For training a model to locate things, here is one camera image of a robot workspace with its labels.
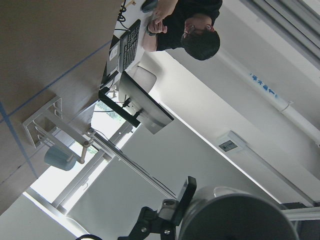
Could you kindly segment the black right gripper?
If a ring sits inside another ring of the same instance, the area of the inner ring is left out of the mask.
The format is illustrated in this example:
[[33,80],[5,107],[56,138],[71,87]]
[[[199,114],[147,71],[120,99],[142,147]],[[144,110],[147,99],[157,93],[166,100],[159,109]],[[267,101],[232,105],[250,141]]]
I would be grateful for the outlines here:
[[178,199],[164,199],[157,212],[150,207],[141,208],[137,222],[128,236],[118,240],[144,240],[150,233],[160,234],[161,240],[175,239],[175,226],[179,226],[197,189],[197,180],[188,176]]

